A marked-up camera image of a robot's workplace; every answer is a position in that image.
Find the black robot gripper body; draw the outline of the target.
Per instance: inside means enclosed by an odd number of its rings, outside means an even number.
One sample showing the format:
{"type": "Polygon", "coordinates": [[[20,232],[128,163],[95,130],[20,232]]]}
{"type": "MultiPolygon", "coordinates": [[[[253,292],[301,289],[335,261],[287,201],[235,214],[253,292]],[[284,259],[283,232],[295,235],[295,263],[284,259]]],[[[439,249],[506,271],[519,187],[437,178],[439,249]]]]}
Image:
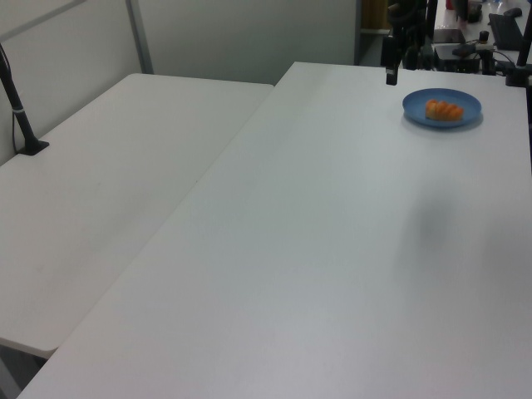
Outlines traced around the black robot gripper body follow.
{"type": "Polygon", "coordinates": [[[381,66],[386,69],[397,69],[401,62],[401,48],[394,36],[382,39],[381,66]]]}

